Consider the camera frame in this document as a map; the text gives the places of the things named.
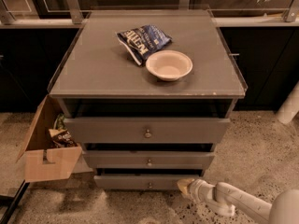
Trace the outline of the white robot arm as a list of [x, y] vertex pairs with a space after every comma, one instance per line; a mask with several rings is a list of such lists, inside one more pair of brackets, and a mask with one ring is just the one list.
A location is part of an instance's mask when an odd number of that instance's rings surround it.
[[194, 203], [232, 217], [242, 211], [258, 224], [299, 224], [298, 89], [274, 115], [241, 112], [208, 180], [181, 179], [178, 188]]

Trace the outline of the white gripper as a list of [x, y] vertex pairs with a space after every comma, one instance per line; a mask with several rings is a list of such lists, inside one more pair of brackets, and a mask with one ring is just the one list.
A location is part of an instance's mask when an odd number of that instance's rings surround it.
[[195, 203], [215, 204], [214, 186], [202, 179], [184, 178], [177, 182], [181, 193]]

